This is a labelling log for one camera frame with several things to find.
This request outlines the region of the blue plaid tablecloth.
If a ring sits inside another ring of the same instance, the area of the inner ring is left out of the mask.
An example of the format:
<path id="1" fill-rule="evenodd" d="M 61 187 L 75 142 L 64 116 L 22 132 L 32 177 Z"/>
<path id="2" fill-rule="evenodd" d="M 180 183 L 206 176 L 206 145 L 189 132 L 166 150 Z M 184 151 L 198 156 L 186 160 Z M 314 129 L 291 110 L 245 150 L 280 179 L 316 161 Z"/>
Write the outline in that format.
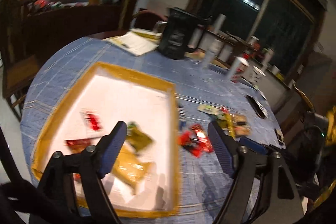
<path id="1" fill-rule="evenodd" d="M 128 152 L 149 170 L 136 188 L 110 167 L 102 182 L 123 223 L 212 223 L 232 186 L 215 154 L 221 134 L 233 140 L 249 131 L 261 144 L 277 145 L 278 122 L 259 91 L 226 78 L 214 65 L 172 60 L 157 51 L 135 56 L 115 44 L 81 38 L 56 52 L 31 84 L 21 120 L 23 149 L 34 185 L 66 141 L 97 144 L 122 121 L 151 143 Z"/>

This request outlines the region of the olive green snack packet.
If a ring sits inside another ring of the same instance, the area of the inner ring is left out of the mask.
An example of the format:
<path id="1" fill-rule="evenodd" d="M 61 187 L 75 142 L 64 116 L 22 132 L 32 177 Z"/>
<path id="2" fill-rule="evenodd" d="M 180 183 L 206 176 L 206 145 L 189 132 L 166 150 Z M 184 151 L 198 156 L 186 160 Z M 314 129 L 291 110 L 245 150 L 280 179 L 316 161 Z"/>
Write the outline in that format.
<path id="1" fill-rule="evenodd" d="M 235 136 L 234 123 L 230 113 L 223 113 L 217 116 L 217 122 L 223 130 L 227 130 L 231 137 Z"/>

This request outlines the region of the olive snack packet in box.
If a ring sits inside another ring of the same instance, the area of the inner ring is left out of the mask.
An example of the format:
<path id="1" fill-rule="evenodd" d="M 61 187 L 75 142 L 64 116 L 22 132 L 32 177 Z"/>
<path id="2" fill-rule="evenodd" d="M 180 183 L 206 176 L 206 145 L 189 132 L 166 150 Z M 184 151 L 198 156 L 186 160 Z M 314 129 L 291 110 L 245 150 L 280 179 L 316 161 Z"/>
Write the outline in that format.
<path id="1" fill-rule="evenodd" d="M 126 141 L 134 148 L 136 153 L 139 153 L 153 143 L 153 139 L 142 132 L 135 122 L 127 124 Z"/>

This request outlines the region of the white spray bottle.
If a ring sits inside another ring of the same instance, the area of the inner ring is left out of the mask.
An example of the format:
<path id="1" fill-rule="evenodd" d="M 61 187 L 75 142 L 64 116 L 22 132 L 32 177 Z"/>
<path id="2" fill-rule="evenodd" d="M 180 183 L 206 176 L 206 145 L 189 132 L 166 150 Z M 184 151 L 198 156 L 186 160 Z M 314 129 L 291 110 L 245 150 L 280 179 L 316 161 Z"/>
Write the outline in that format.
<path id="1" fill-rule="evenodd" d="M 206 54 L 205 54 L 205 56 L 203 58 L 203 61 L 202 61 L 201 67 L 203 69 L 206 69 L 211 64 L 211 62 L 213 61 L 213 59 L 216 57 L 216 55 L 221 50 L 222 45 L 223 45 L 223 42 L 220 41 L 220 40 L 218 40 L 218 39 L 215 39 L 211 43 L 211 45 L 208 47 L 208 50 L 206 51 Z"/>

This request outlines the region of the dark wooden sideboard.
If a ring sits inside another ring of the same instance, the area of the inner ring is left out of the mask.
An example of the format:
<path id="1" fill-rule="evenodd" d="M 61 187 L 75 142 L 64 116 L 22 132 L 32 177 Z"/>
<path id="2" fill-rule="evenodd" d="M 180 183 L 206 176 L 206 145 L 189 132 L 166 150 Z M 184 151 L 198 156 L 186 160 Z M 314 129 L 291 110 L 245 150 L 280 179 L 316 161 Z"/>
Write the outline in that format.
<path id="1" fill-rule="evenodd" d="M 98 5 L 47 6 L 24 17 L 19 10 L 17 28 L 11 35 L 13 54 L 18 60 L 32 55 L 46 60 L 76 39 L 119 29 L 123 12 L 121 0 L 101 0 Z"/>

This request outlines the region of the gold cardboard box tray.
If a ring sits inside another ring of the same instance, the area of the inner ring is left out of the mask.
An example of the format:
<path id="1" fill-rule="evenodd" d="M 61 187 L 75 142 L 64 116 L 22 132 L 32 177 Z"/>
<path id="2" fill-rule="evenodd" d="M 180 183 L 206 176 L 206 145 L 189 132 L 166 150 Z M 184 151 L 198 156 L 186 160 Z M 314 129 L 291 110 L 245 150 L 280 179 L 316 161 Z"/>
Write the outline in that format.
<path id="1" fill-rule="evenodd" d="M 31 163 L 50 176 L 49 160 L 85 152 L 98 181 L 126 218 L 163 218 L 179 207 L 178 114 L 175 85 L 104 62 L 70 88 L 43 126 Z"/>

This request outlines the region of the small pale green packet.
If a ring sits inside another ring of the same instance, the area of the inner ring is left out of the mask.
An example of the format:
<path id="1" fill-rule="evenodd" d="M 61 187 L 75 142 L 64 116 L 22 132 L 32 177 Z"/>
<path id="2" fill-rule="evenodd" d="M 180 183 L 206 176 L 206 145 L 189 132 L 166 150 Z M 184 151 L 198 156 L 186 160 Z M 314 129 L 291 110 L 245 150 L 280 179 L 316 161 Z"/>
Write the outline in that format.
<path id="1" fill-rule="evenodd" d="M 198 111 L 203 112 L 208 115 L 218 115 L 218 113 L 220 112 L 220 109 L 212 105 L 200 104 L 198 106 Z"/>

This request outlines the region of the small red candy packet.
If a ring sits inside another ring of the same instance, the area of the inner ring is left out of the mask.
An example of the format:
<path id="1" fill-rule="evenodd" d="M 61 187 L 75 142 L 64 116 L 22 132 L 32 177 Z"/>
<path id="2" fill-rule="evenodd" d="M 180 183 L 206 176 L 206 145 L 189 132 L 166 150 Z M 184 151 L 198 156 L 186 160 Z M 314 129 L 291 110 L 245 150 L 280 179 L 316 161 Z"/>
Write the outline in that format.
<path id="1" fill-rule="evenodd" d="M 202 146 L 200 141 L 190 131 L 185 131 L 178 137 L 178 144 L 188 151 L 194 157 L 200 157 L 202 153 Z"/>

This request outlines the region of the white patterned paper cup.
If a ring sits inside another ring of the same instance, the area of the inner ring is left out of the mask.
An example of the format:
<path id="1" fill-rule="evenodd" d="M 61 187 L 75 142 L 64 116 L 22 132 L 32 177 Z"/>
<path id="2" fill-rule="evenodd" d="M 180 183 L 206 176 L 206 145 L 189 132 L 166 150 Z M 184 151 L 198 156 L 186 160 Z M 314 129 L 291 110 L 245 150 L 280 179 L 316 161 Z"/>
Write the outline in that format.
<path id="1" fill-rule="evenodd" d="M 250 74 L 248 81 L 250 82 L 251 85 L 257 86 L 258 82 L 264 77 L 265 77 L 265 73 L 258 67 L 253 66 L 252 72 Z"/>

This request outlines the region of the black electric kettle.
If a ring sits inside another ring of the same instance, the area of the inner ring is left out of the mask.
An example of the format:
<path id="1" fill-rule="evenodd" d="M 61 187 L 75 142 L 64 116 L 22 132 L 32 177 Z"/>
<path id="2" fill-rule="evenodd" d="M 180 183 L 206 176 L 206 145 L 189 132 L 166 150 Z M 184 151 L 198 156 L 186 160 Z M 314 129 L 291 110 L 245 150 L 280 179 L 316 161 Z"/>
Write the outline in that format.
<path id="1" fill-rule="evenodd" d="M 185 53 L 194 53 L 198 49 L 201 38 L 198 38 L 194 48 L 190 48 L 189 43 L 201 20 L 196 15 L 177 7 L 169 8 L 169 11 L 158 51 L 170 59 L 180 60 L 184 58 Z"/>

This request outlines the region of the white notebook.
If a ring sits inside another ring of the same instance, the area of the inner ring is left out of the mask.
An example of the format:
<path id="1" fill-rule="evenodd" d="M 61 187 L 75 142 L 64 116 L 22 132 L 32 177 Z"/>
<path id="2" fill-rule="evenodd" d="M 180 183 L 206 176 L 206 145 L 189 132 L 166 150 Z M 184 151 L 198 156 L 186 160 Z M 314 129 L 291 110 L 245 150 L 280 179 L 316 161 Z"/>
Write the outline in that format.
<path id="1" fill-rule="evenodd" d="M 109 42 L 134 56 L 142 56 L 156 50 L 158 46 L 149 39 L 139 36 L 131 31 L 122 36 L 106 38 L 104 41 Z"/>

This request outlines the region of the long red snack bar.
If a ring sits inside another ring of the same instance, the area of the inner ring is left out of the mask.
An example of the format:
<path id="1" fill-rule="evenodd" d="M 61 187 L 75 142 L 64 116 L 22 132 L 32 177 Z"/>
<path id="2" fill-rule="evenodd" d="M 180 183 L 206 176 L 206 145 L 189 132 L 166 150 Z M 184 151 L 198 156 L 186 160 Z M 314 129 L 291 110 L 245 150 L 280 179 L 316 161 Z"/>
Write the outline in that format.
<path id="1" fill-rule="evenodd" d="M 200 124 L 193 124 L 190 129 L 195 134 L 202 151 L 206 153 L 212 153 L 214 149 L 202 126 Z"/>

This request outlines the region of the dark red snack bag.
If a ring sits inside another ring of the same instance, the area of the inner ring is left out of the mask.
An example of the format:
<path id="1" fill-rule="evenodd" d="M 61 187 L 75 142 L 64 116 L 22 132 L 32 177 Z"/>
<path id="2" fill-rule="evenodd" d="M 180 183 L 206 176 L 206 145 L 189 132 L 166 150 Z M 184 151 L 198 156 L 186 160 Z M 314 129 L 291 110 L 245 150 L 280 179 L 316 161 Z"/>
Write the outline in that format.
<path id="1" fill-rule="evenodd" d="M 81 153 L 92 144 L 92 138 L 65 140 L 65 144 L 72 154 Z"/>

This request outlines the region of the clear bread pack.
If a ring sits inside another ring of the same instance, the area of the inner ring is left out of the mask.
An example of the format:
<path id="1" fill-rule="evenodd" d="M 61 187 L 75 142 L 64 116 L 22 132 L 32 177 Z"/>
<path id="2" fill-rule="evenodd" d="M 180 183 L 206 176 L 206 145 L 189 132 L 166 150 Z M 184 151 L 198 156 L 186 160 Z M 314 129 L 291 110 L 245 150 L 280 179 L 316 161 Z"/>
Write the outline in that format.
<path id="1" fill-rule="evenodd" d="M 247 122 L 246 116 L 240 114 L 234 114 L 231 116 L 231 118 L 234 126 L 234 134 L 237 138 L 241 136 L 250 135 L 251 127 Z"/>

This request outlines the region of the wooden chair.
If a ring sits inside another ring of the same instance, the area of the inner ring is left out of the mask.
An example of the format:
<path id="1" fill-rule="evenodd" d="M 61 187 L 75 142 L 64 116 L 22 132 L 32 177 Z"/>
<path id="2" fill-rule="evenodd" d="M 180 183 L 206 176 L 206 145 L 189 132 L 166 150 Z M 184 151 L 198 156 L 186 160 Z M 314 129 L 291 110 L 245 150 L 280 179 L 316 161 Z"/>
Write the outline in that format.
<path id="1" fill-rule="evenodd" d="M 2 95 L 20 122 L 27 90 L 41 68 L 41 62 L 36 55 L 31 55 L 16 63 L 3 62 L 3 64 Z"/>

